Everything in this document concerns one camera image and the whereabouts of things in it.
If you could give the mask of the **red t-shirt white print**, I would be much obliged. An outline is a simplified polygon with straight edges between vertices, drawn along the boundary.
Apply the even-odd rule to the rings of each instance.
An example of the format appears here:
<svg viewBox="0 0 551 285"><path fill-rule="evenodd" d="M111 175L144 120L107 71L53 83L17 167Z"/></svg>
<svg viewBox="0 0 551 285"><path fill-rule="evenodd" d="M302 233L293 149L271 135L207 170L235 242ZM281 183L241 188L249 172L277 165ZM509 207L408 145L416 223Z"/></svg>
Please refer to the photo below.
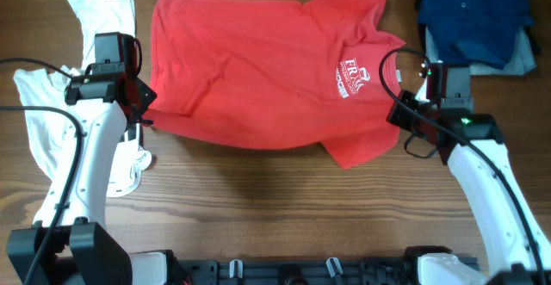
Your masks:
<svg viewBox="0 0 551 285"><path fill-rule="evenodd" d="M386 0L157 0L147 118L165 132L280 150L320 143L349 169L392 149L399 91Z"/></svg>

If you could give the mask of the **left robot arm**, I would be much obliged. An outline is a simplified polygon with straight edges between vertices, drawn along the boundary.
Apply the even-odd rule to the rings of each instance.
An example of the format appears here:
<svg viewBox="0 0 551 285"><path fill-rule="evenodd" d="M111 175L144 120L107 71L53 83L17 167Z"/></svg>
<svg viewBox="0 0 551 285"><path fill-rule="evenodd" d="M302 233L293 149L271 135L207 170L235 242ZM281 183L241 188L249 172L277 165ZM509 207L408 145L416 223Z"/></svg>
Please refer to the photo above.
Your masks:
<svg viewBox="0 0 551 285"><path fill-rule="evenodd" d="M94 39L95 61L65 88L70 124L63 157L28 229L10 233L7 253L24 284L169 284L175 262L167 251L127 253L105 229L115 150L156 94L138 75L142 51L128 34Z"/></svg>

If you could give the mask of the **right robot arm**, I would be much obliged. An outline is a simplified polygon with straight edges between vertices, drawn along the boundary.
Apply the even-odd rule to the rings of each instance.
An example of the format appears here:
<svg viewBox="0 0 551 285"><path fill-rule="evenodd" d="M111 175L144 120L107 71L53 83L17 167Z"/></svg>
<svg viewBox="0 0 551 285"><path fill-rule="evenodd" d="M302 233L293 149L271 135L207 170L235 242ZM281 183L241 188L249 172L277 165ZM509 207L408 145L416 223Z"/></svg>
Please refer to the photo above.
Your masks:
<svg viewBox="0 0 551 285"><path fill-rule="evenodd" d="M548 284L550 242L519 188L494 118L473 112L467 67L424 63L424 86L403 90L388 121L436 148L467 197L483 238L489 274L446 250L412 260L417 284Z"/></svg>

